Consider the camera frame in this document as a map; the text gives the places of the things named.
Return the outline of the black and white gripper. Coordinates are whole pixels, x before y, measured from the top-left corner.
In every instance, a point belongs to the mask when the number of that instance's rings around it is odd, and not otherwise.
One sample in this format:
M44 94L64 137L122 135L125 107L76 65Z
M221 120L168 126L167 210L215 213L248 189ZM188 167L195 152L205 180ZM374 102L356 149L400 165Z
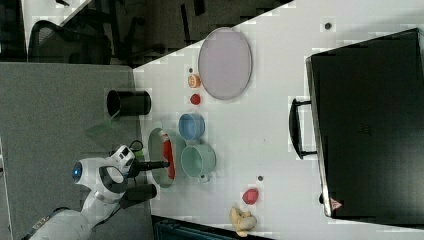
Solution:
M120 146L112 155L113 168L111 177L113 179L135 178L139 171L136 169L138 161L134 152L126 145ZM160 168L168 168L169 162L141 162L139 163L141 170L153 170Z

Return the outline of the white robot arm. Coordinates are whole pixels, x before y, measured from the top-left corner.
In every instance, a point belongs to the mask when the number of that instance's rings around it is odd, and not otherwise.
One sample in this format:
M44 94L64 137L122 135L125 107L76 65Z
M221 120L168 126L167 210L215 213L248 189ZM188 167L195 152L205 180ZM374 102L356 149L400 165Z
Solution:
M59 207L53 210L38 220L21 240L88 240L95 227L106 223L119 210L156 196L154 185L130 187L130 178L141 172L169 167L168 161L138 161L126 145L105 158L79 160L72 169L73 182L90 190L82 209Z

